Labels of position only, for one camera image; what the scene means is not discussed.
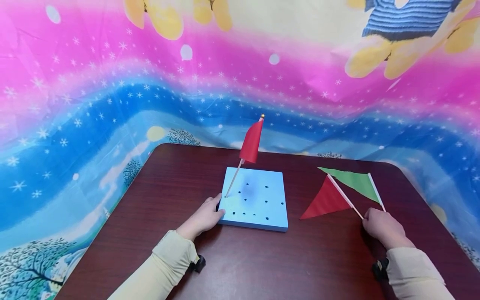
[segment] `hand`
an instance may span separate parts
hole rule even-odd
[[[197,209],[188,220],[177,228],[177,233],[187,239],[193,241],[202,232],[212,229],[213,226],[225,214],[225,210],[215,211],[216,205],[220,202],[222,193],[215,198],[208,197],[207,200]]]
[[[387,250],[399,247],[415,248],[407,239],[403,226],[390,213],[369,208],[363,219],[363,228]]]

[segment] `yellow circle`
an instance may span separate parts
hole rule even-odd
[[[160,126],[152,126],[147,131],[147,139],[151,142],[161,140],[165,136],[165,130]]]
[[[430,209],[433,211],[433,213],[437,216],[437,218],[440,220],[442,224],[447,223],[447,214],[443,210],[443,208],[439,207],[436,204],[430,205]]]

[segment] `left hand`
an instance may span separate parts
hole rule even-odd
[[[215,211],[216,205],[220,202],[222,193],[215,198],[208,197],[207,200],[197,209],[188,220],[177,228],[177,233],[187,239],[193,241],[202,232],[212,229],[213,226],[225,214],[225,210]]]

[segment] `green triangular flag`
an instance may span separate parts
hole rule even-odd
[[[360,194],[364,195],[365,197],[377,202],[380,204],[378,200],[377,193],[372,186],[372,182],[370,181],[370,177],[368,174],[362,173],[353,173],[348,171],[340,171],[335,169],[327,169],[318,167],[325,173],[332,175],[333,177],[337,178],[341,183],[353,188]]]

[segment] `table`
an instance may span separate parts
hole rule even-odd
[[[286,233],[217,225],[195,240],[207,265],[169,299],[394,299],[371,272],[385,250],[351,209],[300,221],[325,174],[317,166],[370,172],[387,211],[424,250],[457,300],[480,295],[480,273],[397,167],[380,162],[259,153],[257,168],[283,172]],[[127,190],[56,299],[104,300],[209,196],[221,191],[237,150],[162,144]],[[361,213],[376,206],[340,184]]]

